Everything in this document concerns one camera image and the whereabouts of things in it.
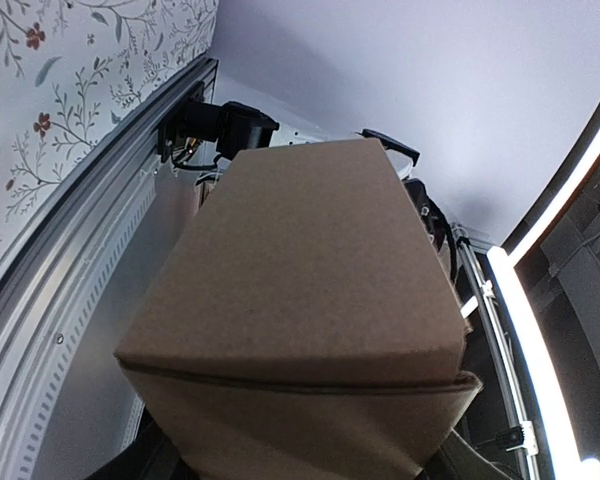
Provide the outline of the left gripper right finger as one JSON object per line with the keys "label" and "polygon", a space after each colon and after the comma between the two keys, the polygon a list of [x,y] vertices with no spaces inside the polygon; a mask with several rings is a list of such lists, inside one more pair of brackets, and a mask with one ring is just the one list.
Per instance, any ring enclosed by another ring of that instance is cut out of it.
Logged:
{"label": "left gripper right finger", "polygon": [[426,463],[429,480],[509,480],[510,477],[474,450],[455,430]]}

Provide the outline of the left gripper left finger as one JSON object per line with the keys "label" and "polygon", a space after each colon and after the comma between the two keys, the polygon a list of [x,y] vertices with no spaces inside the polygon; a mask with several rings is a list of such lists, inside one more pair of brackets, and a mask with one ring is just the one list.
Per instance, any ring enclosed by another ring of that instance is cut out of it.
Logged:
{"label": "left gripper left finger", "polygon": [[119,455],[90,474],[88,480],[189,479],[190,467],[152,421]]}

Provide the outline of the brown cardboard box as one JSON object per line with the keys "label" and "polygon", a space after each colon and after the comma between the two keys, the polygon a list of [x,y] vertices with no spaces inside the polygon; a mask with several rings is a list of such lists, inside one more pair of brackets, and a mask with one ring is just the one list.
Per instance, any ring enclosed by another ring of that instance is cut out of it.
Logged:
{"label": "brown cardboard box", "polygon": [[205,479],[412,479],[480,390],[374,139],[239,153],[115,355]]}

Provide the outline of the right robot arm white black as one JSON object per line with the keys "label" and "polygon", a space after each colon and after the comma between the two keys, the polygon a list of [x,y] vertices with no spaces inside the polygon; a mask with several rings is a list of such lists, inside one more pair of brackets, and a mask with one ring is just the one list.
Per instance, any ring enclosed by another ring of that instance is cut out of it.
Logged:
{"label": "right robot arm white black", "polygon": [[440,207],[428,195],[425,184],[412,175],[419,153],[377,131],[363,129],[355,133],[354,138],[376,138],[381,141],[396,174],[419,213],[443,267],[449,274],[451,282],[455,283],[458,275],[458,253],[451,226]]}

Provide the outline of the white LED light strip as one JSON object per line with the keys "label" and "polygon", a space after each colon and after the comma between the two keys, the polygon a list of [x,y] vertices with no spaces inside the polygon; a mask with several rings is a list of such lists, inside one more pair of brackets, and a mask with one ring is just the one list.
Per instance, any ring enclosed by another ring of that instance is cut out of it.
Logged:
{"label": "white LED light strip", "polygon": [[[547,187],[496,244],[464,227],[488,281],[533,424],[539,479],[600,479],[600,103]],[[462,437],[517,479],[494,361],[461,261],[472,324],[463,366],[483,383]]]}

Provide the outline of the floral patterned table mat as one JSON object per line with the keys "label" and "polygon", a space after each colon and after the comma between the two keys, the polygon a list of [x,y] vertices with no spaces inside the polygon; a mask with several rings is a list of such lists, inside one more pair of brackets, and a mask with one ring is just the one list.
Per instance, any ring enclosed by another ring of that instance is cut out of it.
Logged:
{"label": "floral patterned table mat", "polygon": [[211,46],[214,1],[0,1],[0,279],[37,211]]}

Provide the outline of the front aluminium rail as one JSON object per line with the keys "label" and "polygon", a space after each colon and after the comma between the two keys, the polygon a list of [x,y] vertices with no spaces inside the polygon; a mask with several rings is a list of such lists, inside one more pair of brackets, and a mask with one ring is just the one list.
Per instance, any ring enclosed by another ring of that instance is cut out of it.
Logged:
{"label": "front aluminium rail", "polygon": [[196,206],[159,125],[211,100],[201,58],[152,94],[34,216],[0,269],[0,479],[82,479],[136,438],[143,401],[114,350]]}

